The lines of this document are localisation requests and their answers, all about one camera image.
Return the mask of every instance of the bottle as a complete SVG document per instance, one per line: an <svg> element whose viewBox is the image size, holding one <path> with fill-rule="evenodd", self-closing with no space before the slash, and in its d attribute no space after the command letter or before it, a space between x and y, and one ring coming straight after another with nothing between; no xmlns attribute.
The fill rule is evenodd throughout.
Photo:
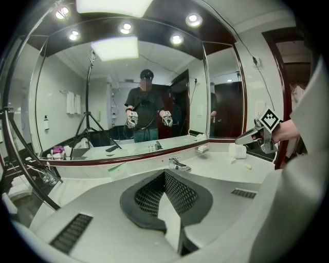
<svg viewBox="0 0 329 263"><path fill-rule="evenodd" d="M45 115L45 119L43 120L43 125L45 127L45 130L49 130L49 120L47 118L47 115Z"/></svg>

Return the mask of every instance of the black t-shirt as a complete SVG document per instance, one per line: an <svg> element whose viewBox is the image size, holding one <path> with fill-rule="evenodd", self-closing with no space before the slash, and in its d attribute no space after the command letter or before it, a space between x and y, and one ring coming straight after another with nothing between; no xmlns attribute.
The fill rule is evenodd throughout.
<svg viewBox="0 0 329 263"><path fill-rule="evenodd" d="M136 129L146 127L152 119L153 121L148 128L157 128L158 111L165 108L157 90L143 91L140 88L133 88L125 103L125 106L129 105L133 106L134 111L138 114Z"/></svg>

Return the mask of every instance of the tripod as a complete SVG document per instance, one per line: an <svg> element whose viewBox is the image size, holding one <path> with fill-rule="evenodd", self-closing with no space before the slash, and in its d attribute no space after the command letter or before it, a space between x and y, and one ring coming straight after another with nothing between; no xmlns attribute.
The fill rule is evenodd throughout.
<svg viewBox="0 0 329 263"><path fill-rule="evenodd" d="M77 132L76 132L76 135L74 136L74 139L73 139L73 146L72 146L72 150L71 150L71 154L70 154L70 159L72 160L72 154L73 154L73 151L74 151L74 146L76 144L76 140L77 140L77 137L79 135L79 131L80 131L80 128L81 128L81 125L84 121L84 119L86 119L86 128L84 129L84 131L82 132L81 136L83 137L84 135L87 135L87 140L88 140L88 148L90 149L90 132L97 132L96 129L92 128L90 126L90 122L89 122L89 117L92 118L92 120L96 123L96 125L102 130L102 132L109 138L110 141L112 141L115 145L116 145L116 148L119 148L119 149L122 149L117 143L116 141L114 141L110 136L108 136L105 132L105 130L103 129L103 127L98 123L98 121L94 118L94 116L92 115L92 113L89 111L89 103L88 103L88 96L89 96L89 81L90 81L90 73L92 72L92 68L94 66L94 61L95 61L95 58L96 58L96 55L95 55L95 52L92 50L90 52L90 57L87 56L87 58L89 58L90 60L90 66L89 66L89 69L88 69L88 74L87 74L87 84L86 84L86 112L83 113L83 117L79 123L79 126L78 126L78 129L77 129Z"/></svg>

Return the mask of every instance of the faucet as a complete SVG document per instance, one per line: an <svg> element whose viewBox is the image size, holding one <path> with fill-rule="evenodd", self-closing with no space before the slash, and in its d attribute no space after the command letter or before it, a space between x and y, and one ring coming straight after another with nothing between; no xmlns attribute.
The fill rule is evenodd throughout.
<svg viewBox="0 0 329 263"><path fill-rule="evenodd" d="M184 172L190 172L192 170L189 166L178 162L176 158L169 159L169 169L180 170Z"/></svg>

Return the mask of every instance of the white towel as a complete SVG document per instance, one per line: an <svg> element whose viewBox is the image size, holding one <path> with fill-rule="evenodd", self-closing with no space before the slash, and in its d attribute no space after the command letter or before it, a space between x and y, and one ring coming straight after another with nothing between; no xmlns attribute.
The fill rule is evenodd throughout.
<svg viewBox="0 0 329 263"><path fill-rule="evenodd" d="M69 91L66 96L66 113L74 114L74 112L74 93Z"/></svg>
<svg viewBox="0 0 329 263"><path fill-rule="evenodd" d="M74 109L76 114L81 114L81 96L76 94L74 99Z"/></svg>

